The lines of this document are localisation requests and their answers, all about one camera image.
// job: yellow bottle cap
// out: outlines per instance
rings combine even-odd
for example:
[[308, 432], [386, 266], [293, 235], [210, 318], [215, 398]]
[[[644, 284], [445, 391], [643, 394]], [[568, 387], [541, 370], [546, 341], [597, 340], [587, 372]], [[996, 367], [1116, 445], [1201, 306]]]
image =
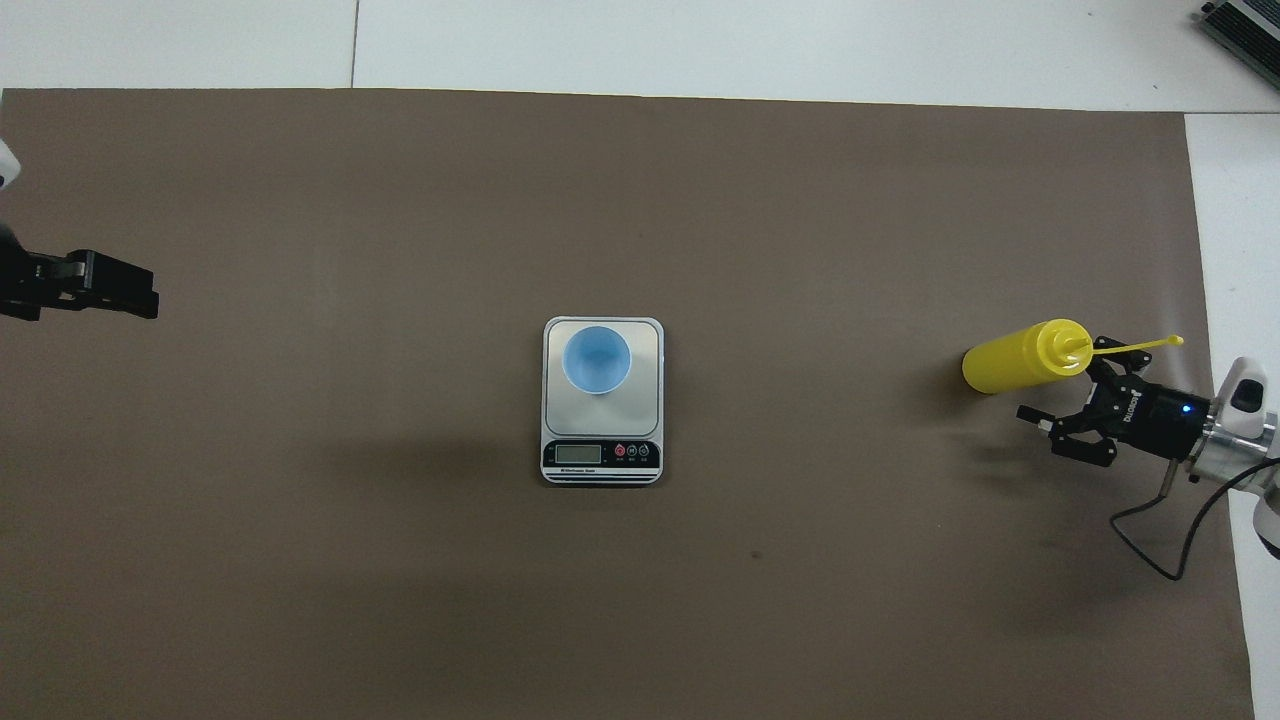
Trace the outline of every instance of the yellow bottle cap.
[[1048, 320], [1036, 336], [1036, 355], [1051, 377], [1074, 375], [1093, 360], [1093, 338], [1076, 322]]

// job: digital kitchen scale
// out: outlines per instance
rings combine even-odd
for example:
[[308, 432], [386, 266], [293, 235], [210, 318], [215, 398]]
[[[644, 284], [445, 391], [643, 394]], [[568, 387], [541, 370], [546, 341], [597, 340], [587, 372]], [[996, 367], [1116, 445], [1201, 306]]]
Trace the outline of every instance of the digital kitchen scale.
[[663, 331], [653, 318], [552, 318], [543, 332], [543, 477], [643, 486], [662, 475]]

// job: white table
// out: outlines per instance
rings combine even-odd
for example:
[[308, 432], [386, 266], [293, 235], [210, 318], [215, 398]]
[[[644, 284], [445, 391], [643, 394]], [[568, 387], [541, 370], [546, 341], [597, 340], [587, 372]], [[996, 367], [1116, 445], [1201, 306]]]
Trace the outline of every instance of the white table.
[[[1280, 243], [1270, 242], [1280, 234], [1280, 94], [1190, 26], [1198, 5], [0, 0], [0, 87], [433, 87], [1188, 113], [1215, 382], [1243, 354], [1280, 377], [1270, 315], [1280, 290], [1268, 282], [1280, 270]], [[1280, 684], [1260, 682], [1280, 676], [1270, 602], [1280, 562], [1253, 536], [1253, 496], [1231, 495], [1254, 707], [1280, 720]]]

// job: blue cup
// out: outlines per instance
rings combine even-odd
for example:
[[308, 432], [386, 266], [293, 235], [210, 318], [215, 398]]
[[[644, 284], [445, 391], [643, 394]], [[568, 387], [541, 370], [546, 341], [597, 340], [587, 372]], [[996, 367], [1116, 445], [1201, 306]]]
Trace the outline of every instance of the blue cup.
[[568, 338], [561, 364], [573, 387], [590, 395], [604, 395], [627, 379], [631, 348], [617, 332], [591, 325]]

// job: brown mat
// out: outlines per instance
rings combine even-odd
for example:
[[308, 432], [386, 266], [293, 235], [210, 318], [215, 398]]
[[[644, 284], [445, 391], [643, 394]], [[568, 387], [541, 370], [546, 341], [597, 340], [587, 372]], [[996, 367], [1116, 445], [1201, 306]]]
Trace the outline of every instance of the brown mat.
[[[12, 91], [29, 250], [160, 319], [3, 324], [5, 717], [1249, 717], [1225, 512], [1048, 452], [970, 345], [1210, 387], [1179, 115]], [[538, 471], [558, 314], [667, 329], [668, 470]], [[1211, 488], [1139, 524], [1174, 557]]]

